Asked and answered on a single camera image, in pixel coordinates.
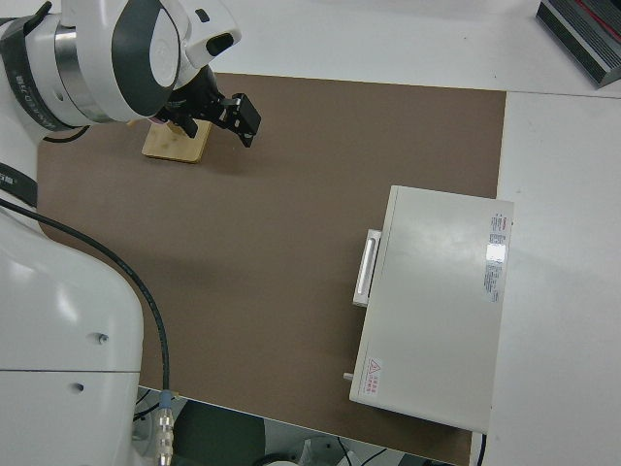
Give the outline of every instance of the wooden base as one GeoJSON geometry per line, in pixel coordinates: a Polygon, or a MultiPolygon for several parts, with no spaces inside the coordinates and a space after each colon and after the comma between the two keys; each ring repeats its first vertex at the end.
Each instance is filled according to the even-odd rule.
{"type": "Polygon", "coordinates": [[[143,145],[143,154],[176,162],[200,162],[212,124],[208,121],[195,121],[198,132],[194,139],[187,137],[181,128],[170,121],[166,124],[152,123],[143,145]]]}

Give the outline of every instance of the brown work surface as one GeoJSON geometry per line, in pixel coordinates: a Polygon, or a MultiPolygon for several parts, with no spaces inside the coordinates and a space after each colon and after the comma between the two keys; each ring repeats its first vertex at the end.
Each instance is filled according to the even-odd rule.
{"type": "MultiPolygon", "coordinates": [[[[494,197],[505,94],[219,80],[263,116],[250,150],[215,128],[192,166],[141,155],[144,122],[96,127],[71,145],[43,144],[40,211],[143,276],[181,394],[467,464],[469,432],[353,403],[343,372],[353,371],[364,320],[351,299],[367,229],[381,228],[390,186],[494,197]]],[[[145,321],[142,384],[158,387],[158,341],[145,321]]]]}

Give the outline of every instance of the white table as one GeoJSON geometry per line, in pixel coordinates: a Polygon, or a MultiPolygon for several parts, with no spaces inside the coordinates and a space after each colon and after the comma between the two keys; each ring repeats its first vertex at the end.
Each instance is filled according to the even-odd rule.
{"type": "Polygon", "coordinates": [[[485,464],[621,464],[621,83],[596,90],[537,0],[225,3],[245,37],[215,71],[509,91],[498,197],[516,222],[485,464]]]}

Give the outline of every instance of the white appliance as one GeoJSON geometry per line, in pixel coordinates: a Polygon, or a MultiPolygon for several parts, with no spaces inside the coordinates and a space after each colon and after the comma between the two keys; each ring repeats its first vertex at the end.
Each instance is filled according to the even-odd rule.
{"type": "Polygon", "coordinates": [[[351,400],[487,433],[512,219],[509,202],[392,187],[356,285],[351,400]]]}

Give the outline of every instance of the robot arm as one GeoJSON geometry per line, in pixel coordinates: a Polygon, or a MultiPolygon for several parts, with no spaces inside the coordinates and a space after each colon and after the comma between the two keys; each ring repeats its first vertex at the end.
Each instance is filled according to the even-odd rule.
{"type": "MultiPolygon", "coordinates": [[[[137,465],[140,303],[112,269],[13,212],[36,208],[37,145],[50,131],[156,117],[192,137],[201,118],[248,147],[261,118],[245,95],[225,98],[209,68],[241,39],[218,0],[63,0],[61,15],[49,8],[0,18],[0,408],[17,419],[0,426],[0,450],[12,464],[137,465]],[[69,421],[57,428],[59,410],[69,421]]],[[[164,386],[158,466],[172,460],[169,406],[164,386]]]]}
{"type": "MultiPolygon", "coordinates": [[[[20,104],[43,125],[54,123],[48,129],[156,117],[194,137],[198,118],[250,146],[260,115],[244,94],[226,99],[209,68],[241,39],[219,0],[63,0],[60,17],[49,7],[11,26],[28,44],[38,94],[29,102],[18,96],[20,104]]],[[[3,52],[9,75],[23,65],[24,54],[14,55],[3,52]]]]}

